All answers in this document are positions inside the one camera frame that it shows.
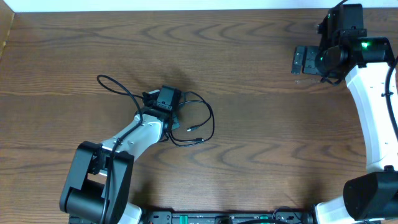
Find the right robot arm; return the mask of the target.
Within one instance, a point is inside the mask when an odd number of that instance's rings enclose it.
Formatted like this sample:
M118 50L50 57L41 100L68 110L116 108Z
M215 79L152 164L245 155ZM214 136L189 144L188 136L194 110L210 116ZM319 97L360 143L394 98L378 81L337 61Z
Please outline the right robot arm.
M370 37L363 7L341 1L318 25L318 46L295 48L292 73L345 82L360 119L366 174L342 196L315 205L302 223L375 223L397 218L397 58L386 37Z

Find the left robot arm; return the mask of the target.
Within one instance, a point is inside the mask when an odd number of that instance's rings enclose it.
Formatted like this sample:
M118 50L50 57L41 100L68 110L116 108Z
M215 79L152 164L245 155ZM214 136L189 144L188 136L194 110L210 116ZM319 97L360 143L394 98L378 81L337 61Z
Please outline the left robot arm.
M82 142L60 197L60 210L84 223L139 223L142 209L129 203L134 161L173 126L182 92L164 85L143 93L144 107L112 138Z

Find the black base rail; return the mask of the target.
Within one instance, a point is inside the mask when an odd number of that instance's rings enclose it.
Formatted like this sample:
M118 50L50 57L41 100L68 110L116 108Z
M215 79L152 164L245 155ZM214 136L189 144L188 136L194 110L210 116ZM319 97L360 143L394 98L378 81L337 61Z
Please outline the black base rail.
M119 224L220 224L220 223L287 223L317 224L315 211L280 207L266 212L175 212L144 210L128 204Z

